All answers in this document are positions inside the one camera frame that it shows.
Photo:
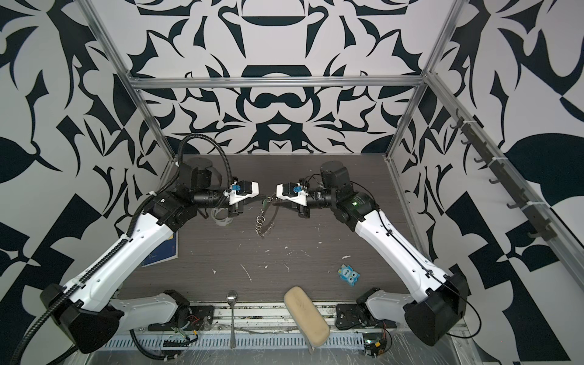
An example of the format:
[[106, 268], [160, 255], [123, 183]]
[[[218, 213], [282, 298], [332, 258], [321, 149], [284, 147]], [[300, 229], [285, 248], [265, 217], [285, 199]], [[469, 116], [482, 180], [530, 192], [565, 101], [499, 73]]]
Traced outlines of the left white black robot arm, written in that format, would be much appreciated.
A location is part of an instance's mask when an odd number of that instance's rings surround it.
[[218, 174], [212, 162], [193, 158], [179, 163], [173, 179], [149, 196], [108, 252], [66, 285], [51, 284], [40, 298], [54, 307], [51, 318], [69, 337], [75, 349], [90, 354], [119, 332], [149, 325], [183, 325], [189, 301], [175, 290], [153, 297], [119, 300], [114, 297], [123, 282], [161, 243], [205, 209], [226, 208], [239, 214], [247, 199], [259, 197], [259, 184], [228, 178], [226, 188], [213, 187]]

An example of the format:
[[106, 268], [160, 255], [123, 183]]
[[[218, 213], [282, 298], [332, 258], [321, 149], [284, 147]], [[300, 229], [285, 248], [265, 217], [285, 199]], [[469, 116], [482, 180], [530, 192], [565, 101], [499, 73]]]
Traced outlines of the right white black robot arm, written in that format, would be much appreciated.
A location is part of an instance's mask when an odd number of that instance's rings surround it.
[[395, 228], [374, 197], [355, 189], [348, 169], [339, 161], [320, 167], [322, 183], [308, 179], [279, 184], [278, 205], [309, 218], [313, 209], [328, 208], [335, 219], [367, 242], [398, 275], [408, 294], [377, 290], [364, 298], [377, 320], [404, 323], [424, 344], [433, 346], [465, 316], [469, 286], [462, 274], [450, 275], [419, 252]]

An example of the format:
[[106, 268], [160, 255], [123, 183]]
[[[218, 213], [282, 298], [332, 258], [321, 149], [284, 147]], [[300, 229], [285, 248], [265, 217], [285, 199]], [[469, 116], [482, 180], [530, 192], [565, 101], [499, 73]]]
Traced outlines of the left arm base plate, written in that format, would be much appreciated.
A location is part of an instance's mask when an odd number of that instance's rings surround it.
[[166, 323], [148, 326], [150, 332], [172, 331], [182, 329], [185, 332], [199, 331], [209, 328], [214, 321], [214, 307], [211, 305], [195, 305], [189, 308], [180, 307]]

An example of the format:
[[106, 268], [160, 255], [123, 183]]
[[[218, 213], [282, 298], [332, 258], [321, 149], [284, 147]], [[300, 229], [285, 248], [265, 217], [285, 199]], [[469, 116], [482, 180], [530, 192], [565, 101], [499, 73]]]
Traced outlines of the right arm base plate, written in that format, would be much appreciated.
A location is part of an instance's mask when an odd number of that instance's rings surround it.
[[397, 324], [391, 320], [375, 319], [369, 310], [360, 304], [337, 304], [335, 306], [335, 327], [341, 331], [350, 329], [396, 329]]

